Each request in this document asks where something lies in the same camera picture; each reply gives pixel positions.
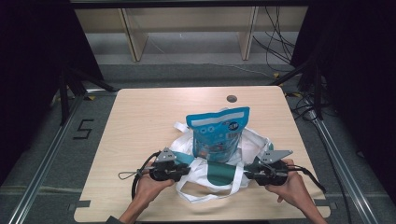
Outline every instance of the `floor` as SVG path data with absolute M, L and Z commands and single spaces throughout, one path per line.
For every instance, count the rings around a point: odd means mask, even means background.
M 298 33 L 285 33 L 283 36 L 289 41 L 294 42 Z M 280 53 L 280 55 L 289 57 L 285 53 L 282 45 L 275 40 L 271 40 L 266 33 L 255 34 L 255 37 L 264 46 L 271 43 L 271 49 Z M 202 67 L 213 69 L 228 69 L 230 73 L 249 73 L 266 76 L 271 80 L 277 74 L 285 74 L 291 66 L 287 65 L 284 60 L 279 59 L 273 54 L 267 53 L 258 42 L 253 41 L 248 61 L 241 60 L 237 36 L 235 33 L 172 33 L 172 34 L 150 34 L 148 43 L 145 47 L 143 57 L 139 63 L 133 63 L 124 34 L 88 34 L 93 53 L 97 62 L 101 65 L 104 73 L 109 73 L 112 65 L 133 65 L 136 69 L 142 69 L 146 66 L 167 66 L 179 64 L 183 66 L 196 67 L 200 64 Z M 275 69 L 262 69 L 261 65 L 270 65 Z M 285 92 L 297 92 L 296 80 L 299 77 L 285 83 L 283 90 Z M 89 86 L 88 89 L 97 89 L 95 86 Z M 94 119 L 95 129 L 99 132 L 92 132 L 93 138 L 100 139 L 101 131 L 106 126 L 106 120 L 114 101 L 115 94 L 97 93 L 92 100 L 94 104 L 89 104 L 90 99 L 81 99 L 83 104 L 75 113 L 75 120 L 71 123 L 71 130 L 76 130 L 83 119 Z M 290 97 L 288 103 L 291 108 L 299 105 L 302 98 Z M 81 111 L 95 111 L 94 114 L 81 113 Z M 14 209 L 19 208 L 19 202 L 23 199 L 23 193 L 29 189 L 31 180 L 35 177 L 35 172 L 40 167 L 43 158 L 48 155 L 49 149 L 54 148 L 52 139 L 60 138 L 67 150 L 60 150 L 54 153 L 53 161 L 49 164 L 49 169 L 45 173 L 44 179 L 37 186 L 39 191 L 32 202 L 24 209 L 28 211 L 25 217 L 22 217 L 24 223 L 75 223 L 73 212 L 77 206 L 79 194 L 84 185 L 85 175 L 89 172 L 92 157 L 94 156 L 97 142 L 82 142 L 77 140 L 77 132 L 68 132 L 65 136 L 59 135 L 60 104 L 55 97 L 55 102 L 51 111 L 48 113 L 48 119 L 37 133 L 37 137 L 32 143 L 32 150 L 28 150 L 21 156 L 13 171 L 9 175 L 6 183 L 0 191 L 0 223 L 7 223 Z M 353 140 L 347 135 L 346 127 L 342 121 L 334 117 L 334 110 L 327 108 L 325 111 L 325 126 L 317 124 L 323 132 L 331 133 L 328 138 L 328 145 L 332 147 L 331 151 L 341 151 L 342 158 L 348 159 L 347 170 L 353 175 L 353 180 L 362 191 L 353 189 L 354 183 L 348 183 L 348 179 L 341 181 L 346 189 L 346 197 L 349 201 L 350 216 L 353 223 L 393 223 L 396 220 L 395 205 L 389 200 L 388 195 L 382 190 L 381 185 L 376 181 L 370 167 L 364 162 L 363 158 L 355 155 Z M 314 167 L 318 169 L 318 176 L 333 176 L 328 159 L 326 159 L 324 150 L 318 152 L 318 147 L 322 143 L 317 136 L 314 126 L 309 122 L 301 119 L 296 120 L 299 131 L 304 139 L 310 156 L 315 157 L 313 160 Z M 335 179 L 322 178 L 325 185 L 329 186 L 329 192 L 326 197 L 333 201 L 335 206 L 332 210 L 330 223 L 347 223 L 346 208 L 343 204 L 342 191 L 335 184 Z M 363 198 L 354 200 L 354 193 L 358 192 Z M 373 209 L 375 218 L 364 217 L 370 216 L 367 209 L 361 209 L 359 202 L 367 201 L 369 208 Z M 307 223 L 305 220 L 278 220 L 271 223 Z

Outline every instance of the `blue packaging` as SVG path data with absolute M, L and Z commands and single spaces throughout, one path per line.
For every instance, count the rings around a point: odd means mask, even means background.
M 228 161 L 237 150 L 242 131 L 248 124 L 249 110 L 244 106 L 217 113 L 188 115 L 187 125 L 193 130 L 193 155 L 208 161 Z

